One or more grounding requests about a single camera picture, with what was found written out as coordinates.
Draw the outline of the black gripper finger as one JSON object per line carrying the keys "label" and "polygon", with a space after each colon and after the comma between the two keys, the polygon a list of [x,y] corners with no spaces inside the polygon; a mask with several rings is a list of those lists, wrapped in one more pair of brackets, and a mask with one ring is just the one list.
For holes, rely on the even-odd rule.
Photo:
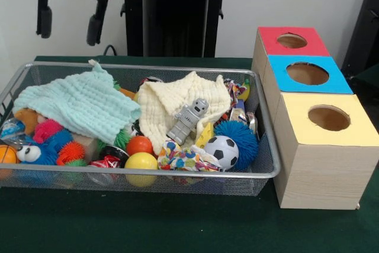
{"label": "black gripper finger", "polygon": [[38,0],[37,4],[37,29],[36,34],[47,39],[52,31],[52,11],[48,0]]}
{"label": "black gripper finger", "polygon": [[97,0],[95,14],[93,14],[89,19],[86,42],[90,46],[100,44],[107,5],[108,0]]}

